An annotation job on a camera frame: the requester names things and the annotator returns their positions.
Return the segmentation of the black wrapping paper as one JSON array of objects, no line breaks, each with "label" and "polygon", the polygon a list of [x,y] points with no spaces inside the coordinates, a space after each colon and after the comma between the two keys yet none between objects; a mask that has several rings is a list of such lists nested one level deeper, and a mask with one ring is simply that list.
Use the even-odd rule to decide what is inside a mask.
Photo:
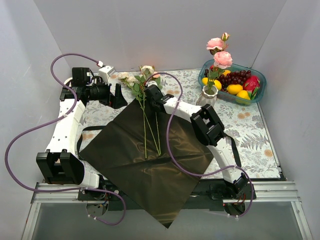
[{"label": "black wrapping paper", "polygon": [[190,122],[146,108],[147,117],[159,114],[166,121],[163,133],[166,151],[159,157],[142,154],[138,138],[143,120],[138,101],[133,100],[110,121],[80,157],[110,180],[142,209],[168,228],[213,160],[210,150],[195,136]]}]

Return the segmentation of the pink rose stem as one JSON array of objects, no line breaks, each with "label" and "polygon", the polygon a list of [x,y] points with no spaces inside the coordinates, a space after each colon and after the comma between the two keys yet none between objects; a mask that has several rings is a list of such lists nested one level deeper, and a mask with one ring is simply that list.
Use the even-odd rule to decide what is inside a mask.
[{"label": "pink rose stem", "polygon": [[230,34],[224,32],[221,37],[215,37],[210,39],[206,44],[206,49],[213,56],[213,66],[208,69],[207,78],[214,80],[217,78],[223,70],[231,67],[233,59],[231,54],[227,51],[227,40],[230,38]]}]

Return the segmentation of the black ribbon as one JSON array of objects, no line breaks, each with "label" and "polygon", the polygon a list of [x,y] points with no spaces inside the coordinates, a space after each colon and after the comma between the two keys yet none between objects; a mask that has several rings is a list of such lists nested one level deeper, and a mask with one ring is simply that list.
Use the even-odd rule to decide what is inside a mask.
[{"label": "black ribbon", "polygon": [[[81,147],[82,141],[83,141],[83,132],[85,132],[85,131],[98,131],[98,130],[102,130],[104,127],[105,127],[105,125],[85,127],[85,128],[82,130],[82,132],[81,132],[81,134],[80,134],[80,137],[79,137],[79,139],[78,139],[78,141],[77,141],[77,143],[76,143],[77,153],[78,153],[78,154],[80,153],[80,147]],[[234,155],[235,163],[236,163],[236,165],[237,165],[238,167],[241,167],[242,164],[241,164],[241,160],[240,160],[240,156],[239,156],[239,152],[238,152],[238,149],[237,149],[236,142],[235,142],[235,140],[234,140],[231,136],[229,136],[229,135],[227,135],[227,134],[225,134],[225,135],[226,135],[228,138],[230,138],[230,140],[231,140],[231,148],[232,148],[232,152],[233,152],[233,155]]]}]

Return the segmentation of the peach rose stem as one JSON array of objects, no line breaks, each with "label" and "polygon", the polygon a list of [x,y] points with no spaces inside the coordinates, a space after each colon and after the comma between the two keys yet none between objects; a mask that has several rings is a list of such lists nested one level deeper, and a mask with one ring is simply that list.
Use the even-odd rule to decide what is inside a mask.
[{"label": "peach rose stem", "polygon": [[139,67],[139,72],[137,76],[135,76],[136,83],[133,85],[133,89],[136,93],[136,99],[139,102],[140,108],[142,110],[142,121],[143,121],[143,134],[144,134],[144,155],[145,158],[148,156],[147,154],[147,130],[150,131],[151,138],[154,142],[156,152],[158,155],[161,155],[161,143],[160,143],[160,131],[158,125],[158,117],[157,114],[154,114],[155,117],[155,130],[154,133],[153,128],[151,126],[151,122],[146,114],[147,104],[150,109],[156,111],[159,107],[157,105],[157,101],[161,98],[161,92],[158,88],[158,83],[160,83],[160,75],[155,72],[155,67],[150,65],[141,65]]}]

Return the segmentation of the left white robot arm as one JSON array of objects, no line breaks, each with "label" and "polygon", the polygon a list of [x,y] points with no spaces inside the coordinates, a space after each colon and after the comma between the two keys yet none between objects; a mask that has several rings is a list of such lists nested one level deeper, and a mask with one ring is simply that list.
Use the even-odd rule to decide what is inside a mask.
[{"label": "left white robot arm", "polygon": [[76,156],[76,141],[80,120],[89,101],[113,109],[127,106],[119,83],[115,85],[115,92],[111,92],[110,77],[114,72],[110,65],[102,66],[97,75],[88,67],[72,68],[72,77],[65,81],[59,97],[59,116],[63,119],[56,123],[45,152],[36,156],[46,183],[89,188],[89,194],[95,200],[106,196],[106,187],[100,183],[101,176],[87,170]]}]

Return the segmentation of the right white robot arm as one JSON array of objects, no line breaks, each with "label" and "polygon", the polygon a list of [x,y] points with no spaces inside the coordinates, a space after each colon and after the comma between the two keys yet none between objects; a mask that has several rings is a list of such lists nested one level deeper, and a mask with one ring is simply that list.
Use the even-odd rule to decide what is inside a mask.
[{"label": "right white robot arm", "polygon": [[144,93],[153,110],[170,115],[170,120],[177,116],[191,123],[197,140],[210,150],[220,167],[211,175],[222,172],[230,198],[254,198],[254,187],[242,168],[235,140],[225,133],[225,127],[212,105],[192,105],[179,97],[163,95],[155,84],[148,86]]}]

